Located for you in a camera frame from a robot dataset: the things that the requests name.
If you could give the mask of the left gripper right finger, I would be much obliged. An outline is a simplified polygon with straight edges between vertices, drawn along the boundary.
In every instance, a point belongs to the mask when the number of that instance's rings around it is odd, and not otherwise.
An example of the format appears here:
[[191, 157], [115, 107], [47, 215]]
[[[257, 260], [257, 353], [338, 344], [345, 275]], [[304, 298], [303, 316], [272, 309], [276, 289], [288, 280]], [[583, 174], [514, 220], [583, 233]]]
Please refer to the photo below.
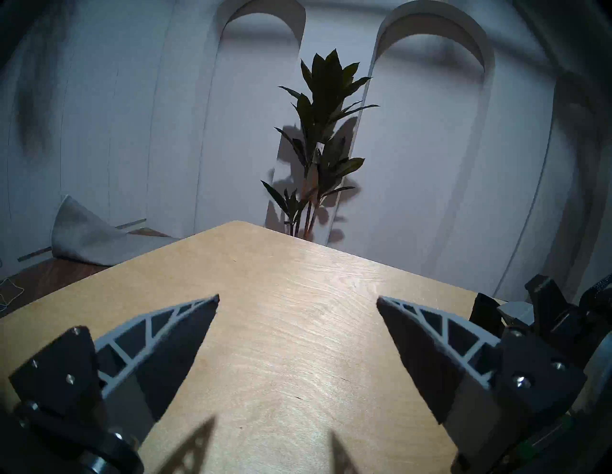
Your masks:
[[422, 399], [457, 447], [451, 471], [494, 471], [564, 415], [583, 370], [520, 319], [497, 336], [456, 314], [378, 297], [376, 307]]

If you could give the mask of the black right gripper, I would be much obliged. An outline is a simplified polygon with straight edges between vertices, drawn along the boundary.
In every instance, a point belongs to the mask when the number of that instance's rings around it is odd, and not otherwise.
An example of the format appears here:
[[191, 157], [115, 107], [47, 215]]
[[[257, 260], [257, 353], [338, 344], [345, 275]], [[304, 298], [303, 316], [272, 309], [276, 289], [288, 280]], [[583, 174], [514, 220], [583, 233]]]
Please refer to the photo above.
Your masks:
[[478, 293], [470, 322], [502, 337], [505, 325], [532, 327], [548, 345], [578, 367], [586, 367], [603, 339], [611, 332], [611, 275], [568, 302], [549, 276], [536, 275], [526, 285], [531, 303], [499, 304]]

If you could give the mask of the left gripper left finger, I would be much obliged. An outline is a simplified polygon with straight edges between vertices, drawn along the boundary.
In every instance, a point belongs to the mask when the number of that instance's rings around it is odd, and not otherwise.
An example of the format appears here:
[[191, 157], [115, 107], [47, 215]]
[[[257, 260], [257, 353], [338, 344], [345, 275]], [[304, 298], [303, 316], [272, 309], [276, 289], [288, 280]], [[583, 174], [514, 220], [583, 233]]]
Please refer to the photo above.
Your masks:
[[219, 295], [140, 314], [93, 340], [71, 327], [9, 373], [22, 402], [143, 441], [186, 379]]

